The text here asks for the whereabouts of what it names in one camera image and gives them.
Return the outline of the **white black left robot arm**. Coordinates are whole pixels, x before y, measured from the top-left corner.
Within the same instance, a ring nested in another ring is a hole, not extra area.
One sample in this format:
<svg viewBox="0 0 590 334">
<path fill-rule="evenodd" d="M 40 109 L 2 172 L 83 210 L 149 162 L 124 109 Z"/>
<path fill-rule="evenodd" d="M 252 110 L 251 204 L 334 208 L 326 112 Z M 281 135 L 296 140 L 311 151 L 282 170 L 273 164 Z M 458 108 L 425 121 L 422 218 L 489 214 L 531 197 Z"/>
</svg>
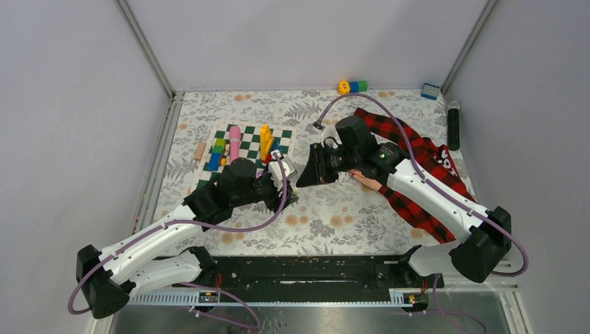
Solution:
<svg viewBox="0 0 590 334">
<path fill-rule="evenodd" d="M 235 159 L 206 184 L 189 194 L 171 213 L 140 232 L 98 249 L 87 245 L 77 253 L 76 279 L 67 308 L 73 315 L 90 312 L 96 319 L 111 316 L 130 299 L 166 285 L 195 281 L 212 283 L 215 262 L 203 247 L 161 259 L 178 242 L 208 230 L 227 231 L 221 223 L 237 207 L 263 202 L 274 222 L 286 206 L 296 202 L 289 179 L 296 174 L 290 158 L 273 152 L 262 172 L 245 158 Z"/>
</svg>

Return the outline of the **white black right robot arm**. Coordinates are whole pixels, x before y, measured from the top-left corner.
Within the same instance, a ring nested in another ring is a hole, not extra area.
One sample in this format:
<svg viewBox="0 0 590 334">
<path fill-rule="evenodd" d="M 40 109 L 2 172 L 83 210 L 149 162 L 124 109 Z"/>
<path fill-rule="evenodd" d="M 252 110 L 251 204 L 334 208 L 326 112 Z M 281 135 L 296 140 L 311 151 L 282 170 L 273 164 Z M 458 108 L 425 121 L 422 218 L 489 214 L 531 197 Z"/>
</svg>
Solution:
<svg viewBox="0 0 590 334">
<path fill-rule="evenodd" d="M 339 174 L 359 170 L 365 177 L 386 183 L 436 218 L 454 240 L 436 246 L 418 246 L 399 267 L 402 283 L 419 285 L 437 273 L 459 273 L 475 283 L 484 282 L 511 249 L 511 216 L 502 207 L 489 210 L 415 168 L 407 151 L 391 142 L 378 143 L 358 116 L 340 120 L 339 143 L 313 143 L 298 188 L 331 184 Z"/>
</svg>

